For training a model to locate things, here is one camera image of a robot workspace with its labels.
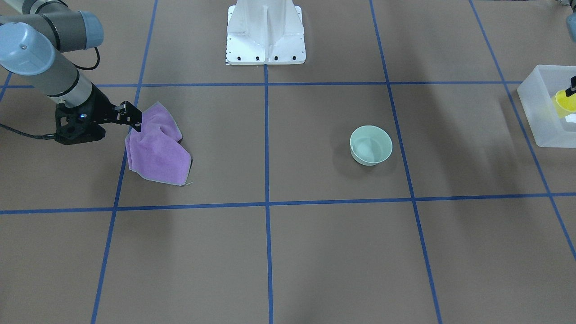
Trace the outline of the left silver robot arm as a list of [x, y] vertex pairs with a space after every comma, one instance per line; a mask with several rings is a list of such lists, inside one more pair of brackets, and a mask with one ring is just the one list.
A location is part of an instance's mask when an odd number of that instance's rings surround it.
[[[576, 9], [572, 7], [572, 14], [567, 17], [566, 24], [568, 34], [570, 35], [570, 39], [575, 43], [576, 42]], [[576, 76], [573, 76], [570, 80], [571, 85], [570, 88], [566, 90], [566, 96], [570, 97], [573, 96], [576, 92]]]

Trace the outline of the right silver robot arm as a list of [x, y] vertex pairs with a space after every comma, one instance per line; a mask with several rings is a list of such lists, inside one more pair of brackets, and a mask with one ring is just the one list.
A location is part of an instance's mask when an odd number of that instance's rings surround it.
[[9, 0], [18, 16], [1, 17], [1, 66], [25, 78], [55, 104], [56, 130], [44, 135], [66, 145], [98, 141], [105, 123], [142, 129], [142, 112], [128, 101], [115, 105], [84, 75], [87, 67], [65, 53], [98, 49], [104, 41], [101, 21], [91, 12], [74, 11], [62, 0]]

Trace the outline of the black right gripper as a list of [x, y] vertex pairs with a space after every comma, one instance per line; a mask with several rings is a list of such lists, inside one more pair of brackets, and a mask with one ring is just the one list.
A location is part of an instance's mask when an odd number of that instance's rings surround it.
[[141, 132], [143, 113], [129, 101], [114, 105], [97, 86], [92, 85], [92, 92], [82, 104], [73, 106], [62, 101], [60, 119], [66, 122], [60, 125], [61, 135], [83, 135], [96, 125], [105, 123], [128, 125]]

